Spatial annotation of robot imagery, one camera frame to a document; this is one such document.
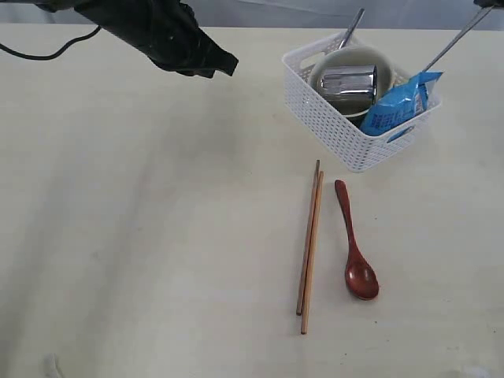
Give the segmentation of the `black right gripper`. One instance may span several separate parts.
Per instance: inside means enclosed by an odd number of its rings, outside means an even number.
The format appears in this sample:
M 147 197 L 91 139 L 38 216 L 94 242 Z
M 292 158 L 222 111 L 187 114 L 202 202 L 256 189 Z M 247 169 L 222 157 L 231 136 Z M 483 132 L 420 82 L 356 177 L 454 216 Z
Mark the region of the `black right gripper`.
M 504 8 L 504 0 L 473 0 L 473 3 L 479 6 L 481 9 L 486 8 Z

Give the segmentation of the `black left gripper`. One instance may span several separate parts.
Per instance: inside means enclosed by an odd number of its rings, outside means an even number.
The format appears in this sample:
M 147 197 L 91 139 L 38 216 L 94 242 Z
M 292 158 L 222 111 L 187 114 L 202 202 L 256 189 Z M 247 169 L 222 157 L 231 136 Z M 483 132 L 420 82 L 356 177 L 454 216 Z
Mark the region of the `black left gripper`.
M 185 76 L 233 76 L 239 60 L 216 52 L 178 1 L 86 1 L 74 10 L 146 55 L 158 68 Z

